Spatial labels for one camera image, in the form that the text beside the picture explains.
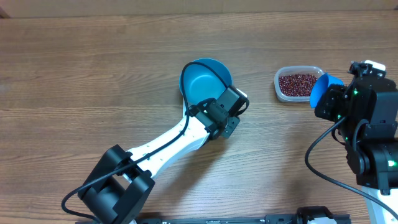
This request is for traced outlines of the blue plastic scoop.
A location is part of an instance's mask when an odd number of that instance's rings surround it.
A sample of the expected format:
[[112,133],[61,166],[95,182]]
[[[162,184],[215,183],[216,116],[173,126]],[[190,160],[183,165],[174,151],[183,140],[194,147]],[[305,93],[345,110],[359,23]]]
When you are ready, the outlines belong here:
[[315,82],[310,94],[310,106],[315,108],[322,95],[327,91],[330,85],[344,85],[343,81],[328,73],[321,75]]

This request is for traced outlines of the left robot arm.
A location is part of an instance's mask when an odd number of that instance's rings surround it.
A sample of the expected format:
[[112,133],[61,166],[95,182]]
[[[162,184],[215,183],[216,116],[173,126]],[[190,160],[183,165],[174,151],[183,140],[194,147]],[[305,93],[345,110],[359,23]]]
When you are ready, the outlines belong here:
[[189,108],[183,119],[163,135],[124,151],[115,145],[95,165],[78,197],[97,223],[132,223],[168,166],[208,141],[230,137],[248,107],[245,93],[230,85],[217,98]]

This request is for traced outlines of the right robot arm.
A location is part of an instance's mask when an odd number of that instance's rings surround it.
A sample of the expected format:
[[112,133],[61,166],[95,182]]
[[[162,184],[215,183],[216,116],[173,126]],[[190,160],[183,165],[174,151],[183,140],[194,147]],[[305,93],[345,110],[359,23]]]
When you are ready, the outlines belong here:
[[350,85],[329,74],[313,87],[315,116],[334,124],[349,168],[360,189],[339,182],[313,167],[317,176],[364,197],[371,223],[397,223],[397,88],[383,77],[356,75]]

